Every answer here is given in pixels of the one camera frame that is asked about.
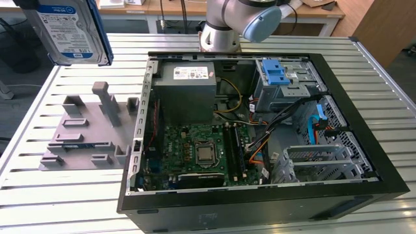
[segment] ram slot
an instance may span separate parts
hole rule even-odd
[[[231,181],[238,181],[243,177],[242,166],[239,162],[238,136],[234,126],[223,127],[226,158],[229,167],[229,177]]]
[[[246,174],[246,165],[245,165],[245,151],[243,151],[243,143],[241,142],[241,134],[238,131],[238,128],[234,128],[234,135],[235,135],[235,142],[237,142],[237,161],[238,161],[238,174],[241,175],[241,177],[246,178],[247,174]]]

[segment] motherboard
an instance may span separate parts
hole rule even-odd
[[[163,157],[150,161],[157,190],[198,188],[202,183],[210,187],[257,185],[258,168],[249,167],[243,154],[247,143],[246,125],[167,125]]]

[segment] power supply label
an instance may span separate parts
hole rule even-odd
[[[82,30],[79,14],[71,6],[41,5],[38,15],[61,53],[75,59],[93,57],[89,37]]]
[[[209,79],[209,67],[177,67],[174,79]]]

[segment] hard drive label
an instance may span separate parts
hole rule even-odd
[[[38,15],[59,52],[75,59],[93,57],[89,38],[82,30],[86,25],[79,21],[77,9],[71,6],[42,5]]]

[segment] yellow wire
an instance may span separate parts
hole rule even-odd
[[[242,97],[242,93],[241,93],[241,90],[238,89],[238,87],[235,86],[235,84],[230,81],[230,80],[227,80],[226,78],[222,78],[233,87],[234,87],[234,89],[237,90],[237,92],[239,93],[239,98],[241,98],[241,101],[239,101],[239,104],[238,104],[238,106],[237,107],[234,107],[233,109],[230,109],[230,110],[219,110],[219,111],[214,111],[215,113],[227,113],[227,112],[231,112],[231,111],[234,111],[234,110],[237,110],[239,107],[241,107],[241,105],[242,105],[242,103],[243,103],[243,97]]]

